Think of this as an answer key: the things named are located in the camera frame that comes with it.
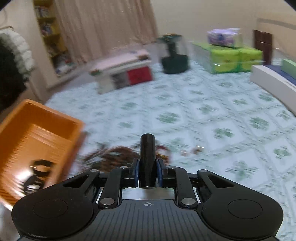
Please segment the black fitness band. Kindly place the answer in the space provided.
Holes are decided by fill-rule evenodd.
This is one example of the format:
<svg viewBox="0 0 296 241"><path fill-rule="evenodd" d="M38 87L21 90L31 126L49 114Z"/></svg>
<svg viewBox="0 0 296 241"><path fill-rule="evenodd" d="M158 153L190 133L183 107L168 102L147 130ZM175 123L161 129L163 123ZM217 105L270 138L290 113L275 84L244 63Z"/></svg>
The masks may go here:
<svg viewBox="0 0 296 241"><path fill-rule="evenodd" d="M155 188L156 178L156 140L151 133L145 133L140 138L139 187Z"/></svg>

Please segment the yellow bookshelf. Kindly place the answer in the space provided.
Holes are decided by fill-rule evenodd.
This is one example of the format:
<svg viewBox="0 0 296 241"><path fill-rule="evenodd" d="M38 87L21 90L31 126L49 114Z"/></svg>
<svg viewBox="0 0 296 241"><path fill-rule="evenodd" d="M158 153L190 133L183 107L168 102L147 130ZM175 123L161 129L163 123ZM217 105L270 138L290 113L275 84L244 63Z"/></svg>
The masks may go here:
<svg viewBox="0 0 296 241"><path fill-rule="evenodd" d="M76 68L61 34L54 1L33 1L40 32L53 68L58 77Z"/></svg>

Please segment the pink cover book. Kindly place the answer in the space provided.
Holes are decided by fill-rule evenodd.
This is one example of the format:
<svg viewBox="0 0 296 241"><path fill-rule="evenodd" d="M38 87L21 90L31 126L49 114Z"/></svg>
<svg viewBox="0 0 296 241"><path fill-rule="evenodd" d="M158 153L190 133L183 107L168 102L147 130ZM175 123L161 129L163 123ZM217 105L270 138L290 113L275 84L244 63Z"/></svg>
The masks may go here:
<svg viewBox="0 0 296 241"><path fill-rule="evenodd" d="M120 67L127 64L138 63L140 61L150 60L150 54L146 49L129 51L113 57L108 57L98 61L89 70L91 75L96 75L112 68Z"/></svg>

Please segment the long white box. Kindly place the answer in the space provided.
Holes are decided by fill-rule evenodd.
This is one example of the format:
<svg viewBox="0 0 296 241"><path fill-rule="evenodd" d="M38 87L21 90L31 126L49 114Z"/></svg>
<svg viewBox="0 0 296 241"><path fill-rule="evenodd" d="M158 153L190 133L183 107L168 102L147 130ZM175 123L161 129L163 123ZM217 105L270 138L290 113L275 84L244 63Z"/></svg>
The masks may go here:
<svg viewBox="0 0 296 241"><path fill-rule="evenodd" d="M295 85L263 65L253 65L250 81L268 91L295 115Z"/></svg>

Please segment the black puffer jacket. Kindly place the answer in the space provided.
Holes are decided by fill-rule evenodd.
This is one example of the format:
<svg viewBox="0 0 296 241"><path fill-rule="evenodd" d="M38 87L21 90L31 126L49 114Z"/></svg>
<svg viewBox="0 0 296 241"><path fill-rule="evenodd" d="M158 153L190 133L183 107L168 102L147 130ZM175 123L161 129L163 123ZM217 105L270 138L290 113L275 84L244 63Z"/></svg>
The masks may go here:
<svg viewBox="0 0 296 241"><path fill-rule="evenodd" d="M16 67L14 55L1 40L0 65L0 110L10 107L27 89L23 77Z"/></svg>

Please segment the white grey puffer jacket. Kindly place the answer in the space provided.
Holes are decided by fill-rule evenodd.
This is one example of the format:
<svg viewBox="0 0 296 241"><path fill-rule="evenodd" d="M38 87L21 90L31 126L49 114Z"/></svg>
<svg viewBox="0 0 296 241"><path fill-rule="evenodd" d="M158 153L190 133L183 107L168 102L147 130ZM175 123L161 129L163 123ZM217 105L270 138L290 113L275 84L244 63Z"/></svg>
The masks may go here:
<svg viewBox="0 0 296 241"><path fill-rule="evenodd" d="M27 82L35 68L32 51L27 41L11 28L1 29L1 41L14 56L18 72Z"/></svg>

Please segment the black gold wristwatch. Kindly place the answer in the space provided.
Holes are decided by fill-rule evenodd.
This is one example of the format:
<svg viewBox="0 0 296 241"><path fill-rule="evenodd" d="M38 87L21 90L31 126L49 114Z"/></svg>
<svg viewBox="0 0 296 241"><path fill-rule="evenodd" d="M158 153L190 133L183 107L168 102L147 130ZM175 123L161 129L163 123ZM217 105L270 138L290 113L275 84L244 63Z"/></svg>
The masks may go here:
<svg viewBox="0 0 296 241"><path fill-rule="evenodd" d="M38 190L42 190L54 165L55 163L48 160L35 160L30 166L33 174L23 183L24 194L29 195Z"/></svg>

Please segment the orange plastic tray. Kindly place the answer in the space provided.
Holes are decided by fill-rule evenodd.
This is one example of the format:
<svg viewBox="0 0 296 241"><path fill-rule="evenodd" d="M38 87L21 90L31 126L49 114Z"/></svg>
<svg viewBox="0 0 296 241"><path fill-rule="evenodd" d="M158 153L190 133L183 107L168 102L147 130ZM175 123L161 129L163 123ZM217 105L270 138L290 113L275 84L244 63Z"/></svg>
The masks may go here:
<svg viewBox="0 0 296 241"><path fill-rule="evenodd" d="M1 123L1 204L11 210L24 196L35 160L55 163L45 186L68 176L85 134L81 120L33 100L22 101Z"/></svg>

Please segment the purple tissue pack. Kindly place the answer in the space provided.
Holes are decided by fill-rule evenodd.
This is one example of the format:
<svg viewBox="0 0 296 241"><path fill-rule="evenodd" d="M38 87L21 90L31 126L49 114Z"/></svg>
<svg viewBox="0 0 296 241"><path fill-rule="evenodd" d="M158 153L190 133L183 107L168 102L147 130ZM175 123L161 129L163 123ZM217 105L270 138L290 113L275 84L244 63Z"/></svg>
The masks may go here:
<svg viewBox="0 0 296 241"><path fill-rule="evenodd" d="M243 37L240 28L213 29L207 32L208 43L216 46L241 48Z"/></svg>

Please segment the light green small box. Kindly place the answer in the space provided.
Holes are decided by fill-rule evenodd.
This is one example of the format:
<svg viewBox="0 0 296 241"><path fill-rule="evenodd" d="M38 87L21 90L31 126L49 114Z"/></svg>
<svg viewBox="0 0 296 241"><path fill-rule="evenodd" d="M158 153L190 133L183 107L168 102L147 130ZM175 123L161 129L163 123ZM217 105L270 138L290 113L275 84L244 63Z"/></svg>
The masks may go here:
<svg viewBox="0 0 296 241"><path fill-rule="evenodd" d="M281 70L296 79L296 63L289 59L281 61Z"/></svg>

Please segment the green tissue pack bundle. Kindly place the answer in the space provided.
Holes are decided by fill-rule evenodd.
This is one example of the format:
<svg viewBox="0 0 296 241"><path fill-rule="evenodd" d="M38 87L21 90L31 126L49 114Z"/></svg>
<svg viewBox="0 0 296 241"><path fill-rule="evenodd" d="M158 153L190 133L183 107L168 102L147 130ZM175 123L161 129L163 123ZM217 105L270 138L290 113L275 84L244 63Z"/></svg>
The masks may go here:
<svg viewBox="0 0 296 241"><path fill-rule="evenodd" d="M194 59L211 74L250 72L263 64L263 53L249 46L229 48L192 42Z"/></svg>

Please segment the floral green white tablecloth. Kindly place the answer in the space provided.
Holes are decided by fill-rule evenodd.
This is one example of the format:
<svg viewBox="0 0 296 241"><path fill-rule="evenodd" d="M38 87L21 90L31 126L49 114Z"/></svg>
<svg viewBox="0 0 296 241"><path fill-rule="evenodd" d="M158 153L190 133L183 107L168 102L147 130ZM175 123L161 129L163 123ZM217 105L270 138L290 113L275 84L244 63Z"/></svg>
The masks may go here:
<svg viewBox="0 0 296 241"><path fill-rule="evenodd" d="M190 173L210 170L257 190L283 208L280 240L295 240L295 116L250 81L250 73L212 75L196 62L153 81L98 93L95 82L54 94L47 106L85 123L87 138L70 172L98 164L86 156L107 147L136 148L152 133L170 163Z"/></svg>

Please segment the dark brown wooden box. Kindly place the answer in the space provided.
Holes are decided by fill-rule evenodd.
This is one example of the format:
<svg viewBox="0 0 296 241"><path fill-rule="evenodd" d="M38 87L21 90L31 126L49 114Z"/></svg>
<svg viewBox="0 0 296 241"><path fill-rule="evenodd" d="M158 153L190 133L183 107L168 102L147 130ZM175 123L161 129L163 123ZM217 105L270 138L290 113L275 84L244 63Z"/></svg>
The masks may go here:
<svg viewBox="0 0 296 241"><path fill-rule="evenodd" d="M273 57L273 35L259 30L253 30L253 45L262 51L264 65L271 65Z"/></svg>

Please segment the dark green glass humidifier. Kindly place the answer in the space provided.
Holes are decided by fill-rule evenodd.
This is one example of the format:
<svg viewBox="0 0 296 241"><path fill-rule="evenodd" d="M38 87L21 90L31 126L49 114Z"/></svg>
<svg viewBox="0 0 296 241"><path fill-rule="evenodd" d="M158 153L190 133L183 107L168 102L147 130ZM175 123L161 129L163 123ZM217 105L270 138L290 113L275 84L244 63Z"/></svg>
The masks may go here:
<svg viewBox="0 0 296 241"><path fill-rule="evenodd" d="M156 39L159 62L166 74L179 74L189 69L189 55L184 37L164 34Z"/></svg>

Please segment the thick white red book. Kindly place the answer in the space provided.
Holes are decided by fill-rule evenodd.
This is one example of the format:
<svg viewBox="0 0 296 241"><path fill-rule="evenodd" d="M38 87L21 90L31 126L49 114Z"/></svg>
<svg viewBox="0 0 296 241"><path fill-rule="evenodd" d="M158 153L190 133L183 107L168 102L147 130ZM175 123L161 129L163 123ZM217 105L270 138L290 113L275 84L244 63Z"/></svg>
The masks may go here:
<svg viewBox="0 0 296 241"><path fill-rule="evenodd" d="M129 86L130 81L127 72L142 67L148 67L151 62L151 60L143 60L96 72L93 77L97 82L98 93L105 94Z"/></svg>

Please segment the beige curtain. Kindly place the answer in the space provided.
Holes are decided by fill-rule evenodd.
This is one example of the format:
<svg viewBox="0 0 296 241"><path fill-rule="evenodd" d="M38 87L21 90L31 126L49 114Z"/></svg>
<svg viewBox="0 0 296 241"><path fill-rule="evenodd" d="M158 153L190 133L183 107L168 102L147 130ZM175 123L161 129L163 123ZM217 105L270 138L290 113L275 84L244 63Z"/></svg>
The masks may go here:
<svg viewBox="0 0 296 241"><path fill-rule="evenodd" d="M54 1L54 9L66 47L78 64L158 37L150 1Z"/></svg>

